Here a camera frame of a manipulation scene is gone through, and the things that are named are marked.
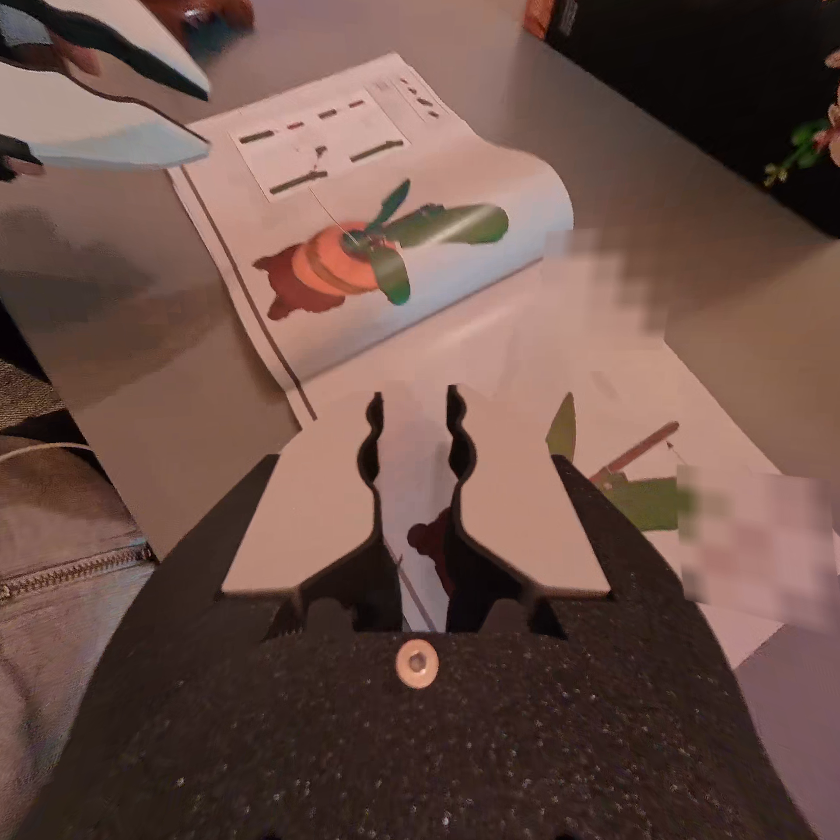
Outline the person's grey hoodie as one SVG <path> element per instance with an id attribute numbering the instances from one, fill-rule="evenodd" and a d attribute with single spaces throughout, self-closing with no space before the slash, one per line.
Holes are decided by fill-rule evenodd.
<path id="1" fill-rule="evenodd" d="M 1 823 L 58 762 L 117 625 L 154 570 L 112 485 L 68 447 L 2 436 Z"/>

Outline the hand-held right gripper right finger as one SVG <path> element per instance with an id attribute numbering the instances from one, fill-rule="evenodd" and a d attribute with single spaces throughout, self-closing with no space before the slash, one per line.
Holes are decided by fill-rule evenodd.
<path id="1" fill-rule="evenodd" d="M 465 384 L 447 390 L 449 634 L 565 639 L 552 605 L 611 593 L 560 472 L 533 423 Z"/>

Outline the white instruction booklet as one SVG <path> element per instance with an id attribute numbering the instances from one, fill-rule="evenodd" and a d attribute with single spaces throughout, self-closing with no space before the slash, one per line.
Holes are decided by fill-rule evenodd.
<path id="1" fill-rule="evenodd" d="M 169 171 L 301 430 L 380 392 L 385 546 L 407 627 L 443 632 L 447 390 L 507 404 L 664 556 L 733 666 L 838 633 L 823 490 L 782 477 L 656 332 L 538 157 L 482 139 L 389 55 L 189 126 Z"/>

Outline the dark toy plant set box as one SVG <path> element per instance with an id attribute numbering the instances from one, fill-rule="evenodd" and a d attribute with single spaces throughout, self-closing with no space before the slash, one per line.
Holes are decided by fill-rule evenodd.
<path id="1" fill-rule="evenodd" d="M 838 238 L 838 1 L 530 1 L 522 22 Z"/>

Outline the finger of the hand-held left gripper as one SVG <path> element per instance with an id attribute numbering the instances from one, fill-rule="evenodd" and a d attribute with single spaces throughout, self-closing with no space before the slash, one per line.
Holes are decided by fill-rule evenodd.
<path id="1" fill-rule="evenodd" d="M 162 86 L 207 101 L 210 86 L 186 48 L 141 2 L 2 1 L 50 35 L 106 53 Z"/>
<path id="2" fill-rule="evenodd" d="M 200 134 L 147 104 L 107 96 L 74 77 L 1 65 L 2 158 L 31 165 L 166 170 L 207 157 Z"/>

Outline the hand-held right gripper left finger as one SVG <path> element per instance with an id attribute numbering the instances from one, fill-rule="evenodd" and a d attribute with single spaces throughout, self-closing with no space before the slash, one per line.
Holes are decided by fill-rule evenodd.
<path id="1" fill-rule="evenodd" d="M 357 632 L 403 630 L 401 585 L 375 485 L 384 420 L 380 392 L 351 394 L 283 447 L 223 596 L 278 601 L 298 624 L 315 602 L 332 600 Z"/>

